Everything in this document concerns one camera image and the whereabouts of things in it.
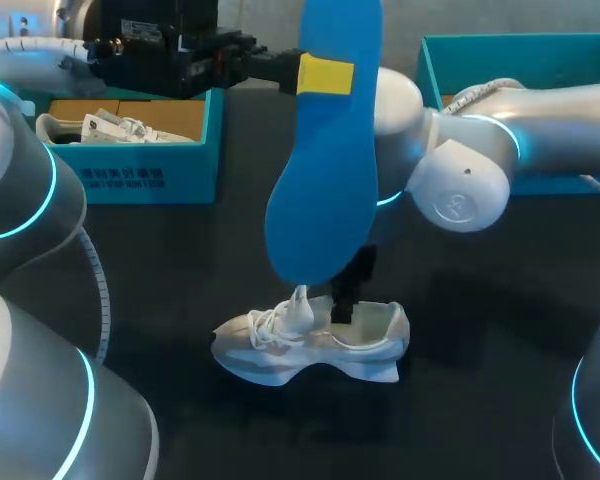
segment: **white shoelace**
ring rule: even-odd
[[[139,133],[140,137],[144,137],[148,133],[147,127],[145,127],[144,123],[140,120],[136,120],[135,118],[124,117],[120,119],[120,127],[124,128],[129,136],[134,136],[136,133]]]
[[[273,310],[260,312],[252,310],[247,315],[249,322],[249,339],[256,350],[263,350],[267,345],[275,343],[278,346],[299,347],[304,341],[297,340],[301,335],[281,332],[278,323],[287,308],[289,301],[278,304]]]

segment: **robot logo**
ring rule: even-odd
[[[451,223],[467,223],[476,216],[476,205],[470,196],[461,192],[443,192],[434,204],[436,213]]]

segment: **shoe upper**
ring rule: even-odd
[[[191,143],[193,140],[161,132],[133,118],[120,118],[104,109],[86,115],[83,121],[58,120],[42,114],[36,120],[36,135],[43,143]]]
[[[306,297],[298,287],[273,310],[253,310],[215,330],[211,346],[221,361],[241,368],[291,368],[313,363],[384,362],[402,357],[409,322],[397,303],[361,302],[351,325],[331,323],[330,297]]]

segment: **yellow label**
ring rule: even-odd
[[[300,57],[296,93],[350,95],[354,69],[352,63],[324,60],[304,53]]]

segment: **teal box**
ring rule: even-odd
[[[416,84],[428,107],[442,110],[442,96],[504,77],[533,89],[600,83],[600,33],[427,36],[421,42]],[[516,179],[512,193],[597,192],[578,177],[526,176]]]
[[[36,93],[21,92],[20,96],[36,104],[36,114],[48,111],[55,99]],[[113,88],[98,98],[163,99]],[[224,95],[222,90],[212,89],[196,99],[205,101],[199,143],[53,145],[50,148],[78,174],[91,205],[213,203]]]

